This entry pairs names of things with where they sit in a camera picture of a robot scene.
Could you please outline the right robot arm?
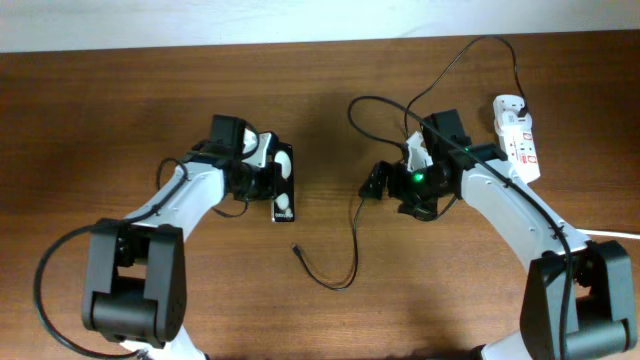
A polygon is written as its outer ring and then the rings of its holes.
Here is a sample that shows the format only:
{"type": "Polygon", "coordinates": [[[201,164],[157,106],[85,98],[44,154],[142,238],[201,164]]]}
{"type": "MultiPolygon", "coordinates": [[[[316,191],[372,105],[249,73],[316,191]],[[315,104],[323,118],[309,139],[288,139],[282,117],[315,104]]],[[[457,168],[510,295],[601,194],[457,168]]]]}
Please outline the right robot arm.
{"type": "Polygon", "coordinates": [[[400,212],[437,218],[453,195],[477,210],[527,272],[519,329],[471,353],[474,359],[597,359],[633,349],[638,329],[631,260],[616,241],[597,243],[532,191],[539,176],[531,117],[495,111],[497,144],[474,145],[456,111],[435,113],[383,167],[400,212]]]}

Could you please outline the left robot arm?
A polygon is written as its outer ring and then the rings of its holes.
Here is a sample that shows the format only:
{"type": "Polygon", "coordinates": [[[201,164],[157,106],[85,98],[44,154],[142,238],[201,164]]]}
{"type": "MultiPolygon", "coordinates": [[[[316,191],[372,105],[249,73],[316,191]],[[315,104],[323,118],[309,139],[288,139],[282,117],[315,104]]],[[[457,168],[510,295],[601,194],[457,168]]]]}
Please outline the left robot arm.
{"type": "Polygon", "coordinates": [[[184,244],[209,211],[232,196],[268,200],[275,223],[295,219],[293,147],[272,131],[226,115],[194,145],[169,181],[122,220],[90,232],[81,319],[86,329],[141,359],[204,359],[184,325],[184,244]]]}

